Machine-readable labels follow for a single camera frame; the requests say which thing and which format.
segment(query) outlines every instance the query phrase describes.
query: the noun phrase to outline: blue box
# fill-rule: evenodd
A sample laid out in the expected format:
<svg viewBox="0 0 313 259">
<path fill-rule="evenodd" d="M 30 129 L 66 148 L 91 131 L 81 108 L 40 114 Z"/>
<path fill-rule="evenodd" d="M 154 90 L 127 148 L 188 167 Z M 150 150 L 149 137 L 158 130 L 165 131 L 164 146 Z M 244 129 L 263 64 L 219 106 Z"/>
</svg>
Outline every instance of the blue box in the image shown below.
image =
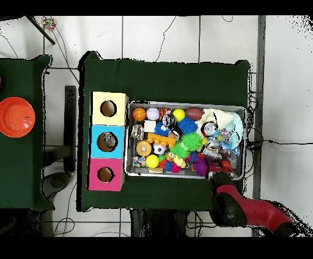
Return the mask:
<svg viewBox="0 0 313 259">
<path fill-rule="evenodd" d="M 91 158 L 123 158 L 124 131 L 122 126 L 91 126 Z M 98 148 L 97 139 L 101 133 L 111 132 L 117 138 L 117 146 L 113 151 L 104 152 Z"/>
</svg>

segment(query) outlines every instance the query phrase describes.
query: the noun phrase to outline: dark green tablecloth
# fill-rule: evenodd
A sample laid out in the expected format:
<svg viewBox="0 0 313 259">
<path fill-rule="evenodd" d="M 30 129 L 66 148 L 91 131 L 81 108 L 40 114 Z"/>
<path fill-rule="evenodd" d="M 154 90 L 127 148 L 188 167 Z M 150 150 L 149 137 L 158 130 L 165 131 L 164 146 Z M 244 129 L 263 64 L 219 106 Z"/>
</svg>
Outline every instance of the dark green tablecloth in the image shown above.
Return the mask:
<svg viewBox="0 0 313 259">
<path fill-rule="evenodd" d="M 207 180 L 126 177 L 120 192 L 87 191 L 90 91 L 126 93 L 130 100 L 223 104 L 247 107 L 246 60 L 229 64 L 148 63 L 129 59 L 99 60 L 87 52 L 79 62 L 77 209 L 158 208 L 212 210 Z M 237 186 L 243 189 L 243 182 Z"/>
<path fill-rule="evenodd" d="M 43 167 L 42 78 L 51 56 L 34 60 L 0 59 L 0 101 L 21 97 L 34 108 L 32 131 L 21 138 L 0 133 L 0 208 L 53 209 L 41 192 Z"/>
</svg>

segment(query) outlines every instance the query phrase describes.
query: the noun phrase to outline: green spiky ball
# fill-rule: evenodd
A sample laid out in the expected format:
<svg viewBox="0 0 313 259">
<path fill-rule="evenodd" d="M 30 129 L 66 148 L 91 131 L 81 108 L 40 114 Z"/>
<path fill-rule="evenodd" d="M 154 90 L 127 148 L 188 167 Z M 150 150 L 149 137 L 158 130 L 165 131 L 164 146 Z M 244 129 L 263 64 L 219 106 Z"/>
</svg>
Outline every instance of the green spiky ball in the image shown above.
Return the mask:
<svg viewBox="0 0 313 259">
<path fill-rule="evenodd" d="M 190 155 L 190 152 L 187 148 L 181 143 L 178 142 L 174 145 L 174 147 L 171 149 L 171 153 L 177 155 L 179 158 L 187 158 Z"/>
<path fill-rule="evenodd" d="M 182 142 L 189 151 L 196 151 L 202 145 L 200 135 L 195 132 L 183 135 Z"/>
</svg>

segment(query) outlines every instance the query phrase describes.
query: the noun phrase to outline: yellow ball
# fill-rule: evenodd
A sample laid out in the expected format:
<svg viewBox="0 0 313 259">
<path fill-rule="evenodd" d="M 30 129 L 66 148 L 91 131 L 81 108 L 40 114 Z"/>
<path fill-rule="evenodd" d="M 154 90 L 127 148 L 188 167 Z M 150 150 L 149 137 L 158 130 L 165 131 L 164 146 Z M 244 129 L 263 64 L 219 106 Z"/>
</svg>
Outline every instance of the yellow ball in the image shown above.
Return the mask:
<svg viewBox="0 0 313 259">
<path fill-rule="evenodd" d="M 147 167 L 156 168 L 159 165 L 159 158 L 156 155 L 150 155 L 145 160 Z"/>
<path fill-rule="evenodd" d="M 175 116 L 176 121 L 180 122 L 182 119 L 185 118 L 185 111 L 182 109 L 176 109 L 174 110 L 173 115 Z"/>
</svg>

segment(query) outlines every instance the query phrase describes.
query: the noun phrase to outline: stacked boxes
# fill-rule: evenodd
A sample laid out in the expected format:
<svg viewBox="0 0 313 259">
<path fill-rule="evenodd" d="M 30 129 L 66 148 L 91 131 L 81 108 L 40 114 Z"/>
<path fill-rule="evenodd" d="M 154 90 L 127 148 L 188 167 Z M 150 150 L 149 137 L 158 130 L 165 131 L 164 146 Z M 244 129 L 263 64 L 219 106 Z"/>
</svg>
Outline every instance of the stacked boxes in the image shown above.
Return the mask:
<svg viewBox="0 0 313 259">
<path fill-rule="evenodd" d="M 87 190 L 120 191 L 124 183 L 124 93 L 90 93 L 89 159 Z"/>
</svg>

